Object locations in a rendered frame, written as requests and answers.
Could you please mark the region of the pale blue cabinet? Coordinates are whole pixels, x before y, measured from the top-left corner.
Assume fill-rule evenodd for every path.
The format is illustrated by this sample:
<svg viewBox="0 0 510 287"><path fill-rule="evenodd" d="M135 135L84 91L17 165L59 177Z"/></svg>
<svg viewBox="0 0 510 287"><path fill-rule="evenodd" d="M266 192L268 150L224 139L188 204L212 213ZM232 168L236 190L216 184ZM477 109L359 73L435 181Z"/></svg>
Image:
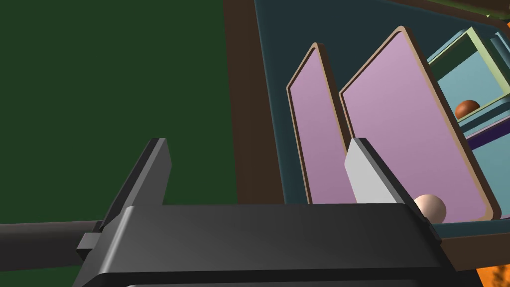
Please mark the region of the pale blue cabinet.
<svg viewBox="0 0 510 287"><path fill-rule="evenodd" d="M461 30L428 63L452 110L479 107L457 122L498 201L510 200L510 48L496 33Z"/></svg>

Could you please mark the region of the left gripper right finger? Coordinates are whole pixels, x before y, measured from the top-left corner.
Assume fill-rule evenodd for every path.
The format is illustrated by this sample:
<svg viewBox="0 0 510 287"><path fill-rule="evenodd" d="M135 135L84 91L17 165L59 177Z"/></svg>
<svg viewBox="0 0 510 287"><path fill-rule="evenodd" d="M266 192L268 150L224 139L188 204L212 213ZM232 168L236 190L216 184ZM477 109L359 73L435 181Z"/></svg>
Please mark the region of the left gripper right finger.
<svg viewBox="0 0 510 287"><path fill-rule="evenodd" d="M353 138L350 141L344 165L357 203L415 205L366 138Z"/></svg>

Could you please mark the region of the teal cupboard with brown frame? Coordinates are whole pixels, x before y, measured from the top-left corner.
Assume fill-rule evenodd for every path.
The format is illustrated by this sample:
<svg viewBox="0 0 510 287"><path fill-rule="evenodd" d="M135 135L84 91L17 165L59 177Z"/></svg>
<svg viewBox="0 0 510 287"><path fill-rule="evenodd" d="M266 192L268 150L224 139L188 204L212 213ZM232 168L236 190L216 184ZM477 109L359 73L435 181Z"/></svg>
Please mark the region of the teal cupboard with brown frame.
<svg viewBox="0 0 510 287"><path fill-rule="evenodd" d="M273 155L256 153L252 179L255 194L264 194L256 200L262 207L255 242L271 269L339 272L344 280L359 280L448 275L510 263L510 220L431 224L416 203L309 204L286 91L314 42L325 46L339 95L399 26L411 29L427 61L428 46L443 41L449 24L493 30L494 20L461 10L440 14L425 0L224 3L232 85L251 102L267 98L270 108L265 120L273 125Z"/></svg>

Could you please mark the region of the wide pink cupboard door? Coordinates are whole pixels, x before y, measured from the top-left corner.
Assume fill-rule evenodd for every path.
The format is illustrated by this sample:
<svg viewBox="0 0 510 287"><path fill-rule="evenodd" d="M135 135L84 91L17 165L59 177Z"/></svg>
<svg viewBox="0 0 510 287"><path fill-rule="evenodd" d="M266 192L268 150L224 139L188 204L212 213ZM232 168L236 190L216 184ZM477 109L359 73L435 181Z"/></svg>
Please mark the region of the wide pink cupboard door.
<svg viewBox="0 0 510 287"><path fill-rule="evenodd" d="M411 199L434 194L445 222L497 220L501 208L411 29L397 27L339 93Z"/></svg>

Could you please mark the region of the brown round knob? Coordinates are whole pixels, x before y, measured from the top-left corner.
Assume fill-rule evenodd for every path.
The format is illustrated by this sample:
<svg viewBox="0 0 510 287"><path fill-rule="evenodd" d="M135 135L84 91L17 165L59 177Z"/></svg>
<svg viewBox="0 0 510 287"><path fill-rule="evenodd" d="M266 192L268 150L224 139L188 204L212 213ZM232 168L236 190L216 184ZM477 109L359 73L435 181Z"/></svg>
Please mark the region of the brown round knob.
<svg viewBox="0 0 510 287"><path fill-rule="evenodd" d="M462 101L455 109L455 117L459 120L476 109L480 108L480 104L473 100Z"/></svg>

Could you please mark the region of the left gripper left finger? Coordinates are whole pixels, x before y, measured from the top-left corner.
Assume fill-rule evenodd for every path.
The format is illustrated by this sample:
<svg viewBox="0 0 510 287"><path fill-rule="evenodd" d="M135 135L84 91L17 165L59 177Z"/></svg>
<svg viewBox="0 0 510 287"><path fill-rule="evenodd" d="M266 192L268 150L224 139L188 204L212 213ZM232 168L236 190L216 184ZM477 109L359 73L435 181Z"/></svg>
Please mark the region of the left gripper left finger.
<svg viewBox="0 0 510 287"><path fill-rule="evenodd" d="M127 207L161 205L171 168L167 139L152 138L117 193L103 221L95 226L95 230L103 230Z"/></svg>

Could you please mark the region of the narrow pink cupboard door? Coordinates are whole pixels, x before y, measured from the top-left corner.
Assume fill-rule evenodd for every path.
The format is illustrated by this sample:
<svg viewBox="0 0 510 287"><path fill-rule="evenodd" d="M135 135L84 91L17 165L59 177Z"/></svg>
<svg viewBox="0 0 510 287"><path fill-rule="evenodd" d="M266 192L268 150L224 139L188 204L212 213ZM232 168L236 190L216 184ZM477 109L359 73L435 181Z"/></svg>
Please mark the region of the narrow pink cupboard door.
<svg viewBox="0 0 510 287"><path fill-rule="evenodd" d="M307 202L355 203L344 166L351 134L322 43L311 45L286 93Z"/></svg>

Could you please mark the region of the pale round knob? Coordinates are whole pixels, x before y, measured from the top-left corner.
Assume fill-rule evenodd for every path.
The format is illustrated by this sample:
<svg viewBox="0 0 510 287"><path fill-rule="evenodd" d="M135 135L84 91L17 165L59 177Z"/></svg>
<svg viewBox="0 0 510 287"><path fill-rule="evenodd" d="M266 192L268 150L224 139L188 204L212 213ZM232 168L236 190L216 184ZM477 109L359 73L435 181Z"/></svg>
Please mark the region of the pale round knob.
<svg viewBox="0 0 510 287"><path fill-rule="evenodd" d="M423 194L414 202L431 224L441 224L445 220L447 210L443 201L433 194Z"/></svg>

